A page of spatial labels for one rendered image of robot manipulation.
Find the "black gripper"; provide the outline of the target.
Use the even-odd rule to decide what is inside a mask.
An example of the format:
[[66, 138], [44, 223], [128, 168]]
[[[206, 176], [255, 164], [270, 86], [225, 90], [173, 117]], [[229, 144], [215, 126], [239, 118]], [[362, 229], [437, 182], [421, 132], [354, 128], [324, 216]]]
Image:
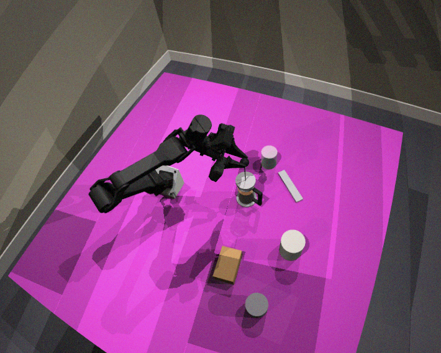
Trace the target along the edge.
[[216, 182], [223, 174], [224, 169], [228, 169], [228, 168], [245, 168], [246, 165], [232, 160], [230, 156], [228, 156], [227, 158], [224, 157], [224, 154], [231, 154], [234, 155], [236, 157], [240, 157], [240, 158], [248, 158], [248, 156], [246, 154], [244, 154], [235, 144], [235, 140], [234, 137], [232, 138], [232, 144], [228, 149], [223, 149], [221, 150], [220, 154], [217, 154], [215, 152], [213, 152], [206, 144], [207, 141], [211, 142], [212, 137], [211, 136], [206, 136], [202, 142], [202, 145], [199, 149], [199, 153], [200, 156], [203, 155], [207, 155], [208, 157], [211, 157], [213, 161], [216, 160], [215, 164], [213, 164], [213, 166], [211, 167], [211, 171], [209, 174], [209, 178]]

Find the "white flat bar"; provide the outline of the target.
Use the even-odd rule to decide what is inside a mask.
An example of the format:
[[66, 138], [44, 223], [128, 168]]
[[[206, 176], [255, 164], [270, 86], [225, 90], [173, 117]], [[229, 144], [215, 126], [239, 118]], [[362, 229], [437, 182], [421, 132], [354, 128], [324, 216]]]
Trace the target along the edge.
[[303, 200], [303, 197], [300, 195], [299, 191], [296, 189], [294, 184], [292, 183], [292, 180], [288, 176], [285, 170], [278, 172], [278, 175], [281, 177], [282, 181], [288, 188], [289, 192], [291, 193], [291, 196], [294, 198], [296, 202]]

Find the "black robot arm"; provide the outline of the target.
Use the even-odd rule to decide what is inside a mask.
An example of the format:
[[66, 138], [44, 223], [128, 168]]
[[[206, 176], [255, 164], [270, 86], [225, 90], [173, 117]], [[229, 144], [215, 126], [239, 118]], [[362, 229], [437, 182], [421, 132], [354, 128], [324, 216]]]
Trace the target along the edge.
[[[89, 192], [95, 207], [100, 213], [108, 213], [120, 204], [122, 199], [143, 192], [158, 196], [167, 188], [172, 189], [173, 173], [160, 170], [158, 174], [156, 169], [163, 165], [180, 163], [194, 150], [198, 152], [211, 127], [211, 120], [198, 114], [193, 117], [185, 131], [181, 127], [175, 129], [154, 153], [121, 171], [112, 173], [109, 178], [98, 180]], [[228, 149], [234, 137], [230, 129], [228, 125], [219, 124], [217, 133], [210, 132], [209, 136], [212, 139], [211, 142], [207, 141], [206, 145], [217, 154], [220, 154], [222, 149]], [[187, 151], [185, 147], [190, 150]], [[112, 184], [105, 183], [108, 180]]]

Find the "french press coffee maker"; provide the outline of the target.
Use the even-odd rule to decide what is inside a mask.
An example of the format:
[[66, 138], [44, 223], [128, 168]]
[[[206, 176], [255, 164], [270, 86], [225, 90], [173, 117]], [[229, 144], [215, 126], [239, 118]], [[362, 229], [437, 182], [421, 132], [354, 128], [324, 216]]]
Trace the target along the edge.
[[[247, 167], [249, 160], [242, 158], [240, 163]], [[256, 178], [252, 173], [246, 172], [244, 168], [244, 172], [236, 176], [235, 183], [237, 185], [237, 202], [239, 205], [246, 208], [253, 206], [255, 203], [259, 206], [262, 205], [263, 193], [255, 188]], [[256, 194], [258, 194], [258, 200]]]

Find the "tan rectangular block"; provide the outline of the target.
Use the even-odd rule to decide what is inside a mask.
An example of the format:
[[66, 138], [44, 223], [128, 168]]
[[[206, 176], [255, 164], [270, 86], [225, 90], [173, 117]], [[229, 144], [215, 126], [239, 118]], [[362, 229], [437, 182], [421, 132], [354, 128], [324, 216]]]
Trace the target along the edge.
[[241, 250], [222, 246], [213, 278], [234, 285], [241, 258]]

